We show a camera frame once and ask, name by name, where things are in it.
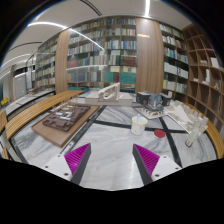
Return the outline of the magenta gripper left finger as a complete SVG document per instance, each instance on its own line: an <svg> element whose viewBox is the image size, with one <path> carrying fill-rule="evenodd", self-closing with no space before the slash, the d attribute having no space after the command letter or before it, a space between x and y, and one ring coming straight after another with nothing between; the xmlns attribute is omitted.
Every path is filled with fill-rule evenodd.
<svg viewBox="0 0 224 224"><path fill-rule="evenodd" d="M79 185L91 154L91 144L85 144L65 155L65 160L71 170L71 182Z"/></svg>

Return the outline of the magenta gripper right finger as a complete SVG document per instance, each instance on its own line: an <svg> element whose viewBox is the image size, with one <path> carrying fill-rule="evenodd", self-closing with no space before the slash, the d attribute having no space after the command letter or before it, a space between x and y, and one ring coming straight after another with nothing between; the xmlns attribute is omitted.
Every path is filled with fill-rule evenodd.
<svg viewBox="0 0 224 224"><path fill-rule="evenodd" d="M159 156L150 150L134 144L132 154L135 158L144 185L153 182L152 173L159 161Z"/></svg>

